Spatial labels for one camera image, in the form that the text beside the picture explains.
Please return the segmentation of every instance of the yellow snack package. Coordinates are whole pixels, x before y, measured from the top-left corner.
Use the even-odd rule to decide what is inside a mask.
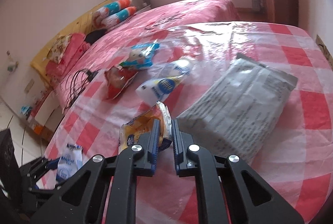
[[[121,126],[119,130],[118,153],[121,153],[122,150],[129,146],[137,144],[141,134],[150,132],[153,129],[154,119],[159,119],[161,121],[159,152],[170,147],[172,143],[171,116],[168,107],[158,101],[156,105],[147,112]]]

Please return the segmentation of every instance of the white and blue package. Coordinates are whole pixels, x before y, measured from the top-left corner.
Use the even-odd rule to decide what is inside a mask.
[[[82,167],[82,146],[67,144],[60,157],[56,180],[62,182],[72,177]]]
[[[122,67],[134,67],[143,70],[152,66],[155,50],[159,48],[159,43],[138,44],[131,47],[129,57],[122,63]]]

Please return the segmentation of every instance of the red snack package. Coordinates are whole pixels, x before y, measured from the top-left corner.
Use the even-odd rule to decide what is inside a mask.
[[[108,99],[116,98],[133,80],[138,70],[112,66],[104,75],[108,82]]]

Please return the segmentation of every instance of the wooden floor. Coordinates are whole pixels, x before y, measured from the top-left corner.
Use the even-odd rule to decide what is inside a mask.
[[[241,21],[246,22],[267,22],[267,17],[263,13],[238,12]]]

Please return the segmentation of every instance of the white tile floor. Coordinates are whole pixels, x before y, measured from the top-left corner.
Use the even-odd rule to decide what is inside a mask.
[[[44,154],[46,145],[31,129],[21,124],[19,118],[0,102],[0,130],[9,128],[14,144],[17,164],[24,165]]]

